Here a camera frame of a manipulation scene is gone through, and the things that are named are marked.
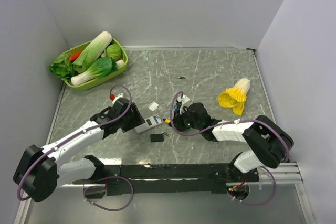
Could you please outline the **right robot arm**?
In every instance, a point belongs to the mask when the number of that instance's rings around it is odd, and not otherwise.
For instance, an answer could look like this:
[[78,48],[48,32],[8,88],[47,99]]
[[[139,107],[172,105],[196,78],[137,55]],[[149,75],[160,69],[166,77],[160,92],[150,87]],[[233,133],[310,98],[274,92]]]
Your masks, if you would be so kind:
[[265,115],[228,122],[212,118],[202,103],[183,106],[177,102],[171,107],[170,116],[166,122],[181,135],[194,129],[194,135],[200,134],[210,142],[246,143],[249,150],[237,154],[230,162],[229,175],[235,181],[243,180],[248,172],[261,166],[277,168],[289,159],[294,146],[293,139]]

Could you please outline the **white red remote control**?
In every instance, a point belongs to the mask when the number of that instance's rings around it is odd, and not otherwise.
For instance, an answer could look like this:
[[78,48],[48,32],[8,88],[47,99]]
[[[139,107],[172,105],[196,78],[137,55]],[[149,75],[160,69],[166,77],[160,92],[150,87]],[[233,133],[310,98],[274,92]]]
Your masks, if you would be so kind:
[[143,124],[135,127],[134,129],[137,133],[142,133],[144,131],[157,127],[161,124],[162,124],[161,118],[158,115],[154,115],[145,119],[145,122]]

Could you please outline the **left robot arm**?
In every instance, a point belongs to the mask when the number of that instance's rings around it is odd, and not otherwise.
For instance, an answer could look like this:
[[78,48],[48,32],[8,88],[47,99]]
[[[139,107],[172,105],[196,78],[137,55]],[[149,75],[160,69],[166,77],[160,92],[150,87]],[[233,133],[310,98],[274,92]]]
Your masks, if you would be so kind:
[[68,159],[80,150],[98,142],[118,130],[127,132],[145,123],[135,103],[119,97],[112,106],[93,115],[82,127],[56,142],[26,148],[14,172],[13,181],[18,185],[17,198],[41,202],[54,190],[65,184]]

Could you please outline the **white battery cover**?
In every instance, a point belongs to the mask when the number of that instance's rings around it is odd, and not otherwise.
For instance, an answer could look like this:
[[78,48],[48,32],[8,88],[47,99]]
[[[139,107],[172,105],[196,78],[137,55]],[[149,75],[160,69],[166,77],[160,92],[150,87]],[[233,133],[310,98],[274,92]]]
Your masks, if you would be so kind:
[[156,103],[155,101],[151,102],[150,105],[148,106],[148,109],[151,111],[155,111],[158,108],[159,104]]

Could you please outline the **black battery cover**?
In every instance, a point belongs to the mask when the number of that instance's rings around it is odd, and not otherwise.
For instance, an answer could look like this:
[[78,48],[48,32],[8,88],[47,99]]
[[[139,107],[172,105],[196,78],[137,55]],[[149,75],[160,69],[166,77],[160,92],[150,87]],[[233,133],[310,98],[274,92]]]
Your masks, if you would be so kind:
[[164,135],[162,133],[151,134],[150,135],[150,142],[151,143],[157,143],[157,142],[163,142],[163,141],[164,141]]

